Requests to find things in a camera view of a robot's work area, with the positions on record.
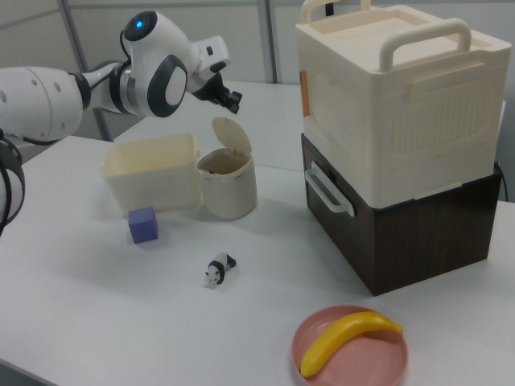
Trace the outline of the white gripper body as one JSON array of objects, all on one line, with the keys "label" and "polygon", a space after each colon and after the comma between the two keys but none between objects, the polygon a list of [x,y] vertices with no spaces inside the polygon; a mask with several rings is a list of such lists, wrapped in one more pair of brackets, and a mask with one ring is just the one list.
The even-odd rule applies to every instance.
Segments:
[{"label": "white gripper body", "polygon": [[187,90],[197,99],[208,99],[206,83],[230,65],[229,50],[220,35],[192,42],[196,62],[188,77]]}]

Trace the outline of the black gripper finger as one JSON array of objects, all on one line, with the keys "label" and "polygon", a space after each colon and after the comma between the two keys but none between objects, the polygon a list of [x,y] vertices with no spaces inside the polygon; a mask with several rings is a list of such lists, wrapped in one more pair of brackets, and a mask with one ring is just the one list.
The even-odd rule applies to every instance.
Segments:
[{"label": "black gripper finger", "polygon": [[229,89],[224,85],[220,73],[212,77],[205,85],[208,99],[217,105],[227,105],[229,102]]},{"label": "black gripper finger", "polygon": [[225,94],[225,108],[233,114],[237,114],[240,109],[240,103],[242,99],[242,94],[236,91],[227,92]]}]

